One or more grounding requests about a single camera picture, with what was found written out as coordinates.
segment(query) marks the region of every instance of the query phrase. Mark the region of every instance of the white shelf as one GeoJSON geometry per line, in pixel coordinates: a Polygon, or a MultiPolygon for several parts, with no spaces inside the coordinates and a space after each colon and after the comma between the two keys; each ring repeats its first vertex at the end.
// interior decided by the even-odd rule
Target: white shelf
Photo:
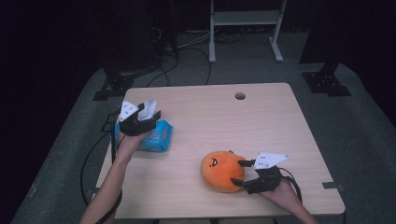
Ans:
{"type": "Polygon", "coordinates": [[[214,25],[276,24],[279,10],[215,12],[214,25]]]}

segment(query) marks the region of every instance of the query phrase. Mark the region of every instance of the black curtain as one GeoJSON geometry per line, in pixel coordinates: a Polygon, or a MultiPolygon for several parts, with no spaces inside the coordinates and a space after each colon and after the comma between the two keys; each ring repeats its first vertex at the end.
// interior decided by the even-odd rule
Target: black curtain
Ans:
{"type": "Polygon", "coordinates": [[[0,223],[10,223],[81,90],[100,68],[80,1],[2,1],[0,223]]]}
{"type": "Polygon", "coordinates": [[[301,63],[331,57],[353,70],[396,124],[396,2],[322,0],[301,63]]]}

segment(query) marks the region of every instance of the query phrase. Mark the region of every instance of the orange pumpkin plush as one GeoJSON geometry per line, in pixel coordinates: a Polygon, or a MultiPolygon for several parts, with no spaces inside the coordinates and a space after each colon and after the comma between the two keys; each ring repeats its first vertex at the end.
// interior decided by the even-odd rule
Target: orange pumpkin plush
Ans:
{"type": "Polygon", "coordinates": [[[238,161],[244,157],[237,156],[230,151],[216,151],[207,154],[201,163],[201,175],[206,184],[219,192],[235,192],[240,189],[231,178],[244,179],[245,169],[238,161]]]}

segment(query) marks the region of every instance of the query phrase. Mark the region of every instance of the black wire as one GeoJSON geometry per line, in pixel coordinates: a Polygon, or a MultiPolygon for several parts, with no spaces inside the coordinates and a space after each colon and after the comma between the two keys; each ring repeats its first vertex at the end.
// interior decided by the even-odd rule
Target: black wire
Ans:
{"type": "Polygon", "coordinates": [[[201,50],[201,49],[196,49],[196,48],[181,48],[180,50],[186,50],[186,49],[198,50],[198,51],[200,51],[201,53],[203,53],[204,56],[206,57],[207,64],[209,65],[209,73],[208,73],[208,75],[207,75],[207,79],[206,79],[206,82],[205,82],[205,85],[207,85],[207,83],[209,82],[211,73],[212,73],[212,64],[211,64],[210,61],[209,61],[209,57],[208,57],[208,56],[206,55],[206,53],[205,53],[203,50],[201,50]]]}
{"type": "Polygon", "coordinates": [[[177,57],[175,57],[175,58],[176,58],[176,63],[175,63],[175,65],[173,65],[169,70],[163,71],[161,74],[159,74],[158,76],[154,77],[154,78],[146,85],[146,88],[149,87],[149,85],[151,85],[151,83],[152,83],[153,81],[155,81],[155,79],[157,79],[158,77],[161,77],[161,76],[163,76],[163,75],[166,75],[166,76],[167,76],[167,73],[168,73],[168,72],[172,71],[174,68],[177,67],[177,65],[178,65],[178,58],[177,58],[177,57]]]}
{"type": "Polygon", "coordinates": [[[301,195],[301,190],[300,187],[298,186],[297,182],[295,179],[293,179],[290,176],[281,176],[281,178],[289,180],[289,182],[294,186],[294,189],[296,190],[297,198],[300,200],[300,202],[303,202],[303,196],[301,195]]]}
{"type": "Polygon", "coordinates": [[[116,149],[119,148],[119,146],[120,146],[121,142],[123,141],[123,139],[125,138],[125,136],[126,136],[126,134],[124,134],[124,136],[121,138],[121,140],[119,141],[119,144],[117,145],[116,149]]]}
{"type": "Polygon", "coordinates": [[[160,65],[160,69],[163,71],[163,73],[165,74],[165,78],[166,78],[166,86],[170,87],[171,86],[171,82],[169,80],[169,76],[167,74],[167,72],[163,69],[163,64],[161,63],[160,65]]]}
{"type": "Polygon", "coordinates": [[[347,210],[343,213],[343,224],[347,224],[347,210]]]}
{"type": "Polygon", "coordinates": [[[284,168],[281,168],[281,167],[278,167],[278,168],[279,168],[279,170],[286,171],[286,172],[291,176],[291,178],[293,178],[293,180],[295,180],[295,178],[294,178],[294,176],[291,174],[291,172],[289,172],[288,170],[286,170],[286,169],[284,169],[284,168]]]}
{"type": "Polygon", "coordinates": [[[89,151],[89,153],[88,153],[87,156],[85,157],[84,163],[82,164],[81,171],[80,171],[80,173],[79,173],[79,187],[80,187],[80,190],[81,190],[82,198],[84,199],[84,203],[85,203],[85,205],[87,205],[87,206],[88,206],[88,201],[87,201],[87,198],[85,197],[84,186],[83,186],[83,183],[82,183],[82,179],[83,179],[83,176],[84,176],[84,168],[85,168],[85,165],[87,164],[87,160],[88,160],[88,158],[91,156],[93,150],[96,148],[96,146],[97,146],[107,135],[108,135],[108,133],[105,133],[105,134],[93,145],[93,147],[91,148],[91,150],[89,151]]]}
{"type": "MultiPolygon", "coordinates": [[[[114,162],[114,160],[116,159],[116,154],[117,154],[117,149],[120,146],[120,143],[122,142],[122,140],[124,139],[125,135],[122,137],[122,139],[119,141],[119,143],[116,145],[116,117],[117,114],[120,111],[117,110],[116,113],[112,114],[112,120],[110,122],[110,127],[111,127],[111,163],[114,162]]],[[[102,216],[101,219],[99,219],[99,221],[96,222],[96,224],[102,224],[105,223],[105,221],[111,217],[111,215],[116,212],[117,208],[120,206],[120,203],[122,201],[122,190],[120,192],[119,197],[117,198],[116,202],[114,203],[113,207],[111,207],[111,209],[104,215],[102,216]]]]}

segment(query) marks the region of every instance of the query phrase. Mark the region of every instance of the wooden table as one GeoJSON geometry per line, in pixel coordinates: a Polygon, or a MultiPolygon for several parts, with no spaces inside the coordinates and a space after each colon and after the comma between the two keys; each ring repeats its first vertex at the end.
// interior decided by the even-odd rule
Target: wooden table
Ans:
{"type": "MultiPolygon", "coordinates": [[[[200,174],[209,152],[232,150],[247,160],[259,151],[289,154],[278,166],[292,172],[305,207],[314,215],[345,211],[337,189],[325,189],[332,177],[304,115],[288,84],[131,89],[125,99],[139,104],[155,98],[162,119],[174,126],[167,152],[136,152],[123,185],[117,218],[276,217],[287,213],[263,197],[219,193],[200,174]],[[237,100],[242,92],[246,99],[237,100]]],[[[111,159],[106,155],[97,183],[105,179],[111,159]]],[[[246,169],[246,180],[257,178],[246,169]]]]}

